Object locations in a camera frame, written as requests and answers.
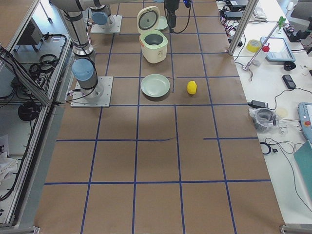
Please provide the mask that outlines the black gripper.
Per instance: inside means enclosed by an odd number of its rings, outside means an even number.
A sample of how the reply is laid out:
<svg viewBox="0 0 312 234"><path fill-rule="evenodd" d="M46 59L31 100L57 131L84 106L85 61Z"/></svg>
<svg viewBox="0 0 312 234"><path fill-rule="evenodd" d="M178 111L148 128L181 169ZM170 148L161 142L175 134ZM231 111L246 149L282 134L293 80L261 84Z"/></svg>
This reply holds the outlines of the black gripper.
<svg viewBox="0 0 312 234"><path fill-rule="evenodd" d="M170 33L174 32L172 27L176 27L175 11L178 8L179 8L179 0L165 0L164 1L165 17L167 19L168 26L170 27Z"/></svg>

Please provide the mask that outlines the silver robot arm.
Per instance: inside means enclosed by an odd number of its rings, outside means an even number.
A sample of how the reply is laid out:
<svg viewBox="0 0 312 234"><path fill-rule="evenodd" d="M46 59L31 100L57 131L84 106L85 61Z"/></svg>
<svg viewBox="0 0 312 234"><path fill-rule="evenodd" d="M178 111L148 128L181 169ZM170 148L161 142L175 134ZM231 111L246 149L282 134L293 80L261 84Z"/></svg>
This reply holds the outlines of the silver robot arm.
<svg viewBox="0 0 312 234"><path fill-rule="evenodd" d="M95 67L95 51L90 42L83 11L90 9L93 22L100 28L113 32L119 15L112 15L110 5L117 0L54 0L63 23L73 42L74 63L72 73L80 86L80 96L71 104L76 107L109 107L112 77L100 77ZM136 26L143 56L149 63L158 63L166 58L168 40L157 30L160 11L157 6L139 11Z"/></svg>
<svg viewBox="0 0 312 234"><path fill-rule="evenodd" d="M109 5L102 5L99 7L91 7L92 20L99 27L109 29L114 26L115 20L112 16Z"/></svg>

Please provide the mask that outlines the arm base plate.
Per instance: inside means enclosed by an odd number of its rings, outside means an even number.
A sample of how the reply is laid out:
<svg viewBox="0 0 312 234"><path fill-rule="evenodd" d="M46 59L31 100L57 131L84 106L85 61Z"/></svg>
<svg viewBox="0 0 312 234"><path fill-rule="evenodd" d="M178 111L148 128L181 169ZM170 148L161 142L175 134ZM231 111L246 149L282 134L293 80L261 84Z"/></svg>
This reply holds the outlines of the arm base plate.
<svg viewBox="0 0 312 234"><path fill-rule="evenodd" d="M122 15L110 15L105 13L93 13L92 34L112 34L121 30Z"/></svg>
<svg viewBox="0 0 312 234"><path fill-rule="evenodd" d="M113 87L113 77L98 77L98 83L95 89L89 91L81 89L78 82L76 82L76 89L74 92L71 107L73 108L95 108L95 107L110 107L111 92Z"/></svg>

